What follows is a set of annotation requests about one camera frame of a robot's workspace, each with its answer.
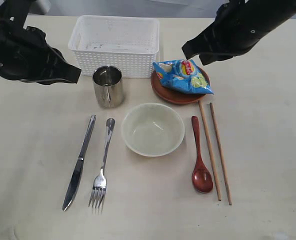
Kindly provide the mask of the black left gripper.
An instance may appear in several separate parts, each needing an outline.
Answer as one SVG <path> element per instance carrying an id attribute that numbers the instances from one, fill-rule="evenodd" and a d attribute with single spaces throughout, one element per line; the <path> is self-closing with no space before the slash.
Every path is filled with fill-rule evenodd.
<path id="1" fill-rule="evenodd" d="M 48 45 L 42 30 L 0 25 L 0 77 L 24 83 L 77 84 L 81 71 Z"/>

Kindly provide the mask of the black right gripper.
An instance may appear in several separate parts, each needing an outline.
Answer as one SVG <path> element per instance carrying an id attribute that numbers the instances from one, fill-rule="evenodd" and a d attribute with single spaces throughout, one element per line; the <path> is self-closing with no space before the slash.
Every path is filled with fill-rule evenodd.
<path id="1" fill-rule="evenodd" d="M 198 55 L 203 66 L 247 53 L 257 42 L 296 15 L 296 0 L 229 0 L 216 18 L 182 47 L 186 59 Z"/>

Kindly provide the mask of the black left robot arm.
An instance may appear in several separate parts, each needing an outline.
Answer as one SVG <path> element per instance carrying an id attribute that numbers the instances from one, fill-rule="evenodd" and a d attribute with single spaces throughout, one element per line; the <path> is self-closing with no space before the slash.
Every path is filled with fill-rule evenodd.
<path id="1" fill-rule="evenodd" d="M 0 77 L 41 85 L 76 84 L 81 69 L 47 43 L 45 32 L 24 26 L 32 4 L 31 0 L 5 0 L 0 5 Z"/>

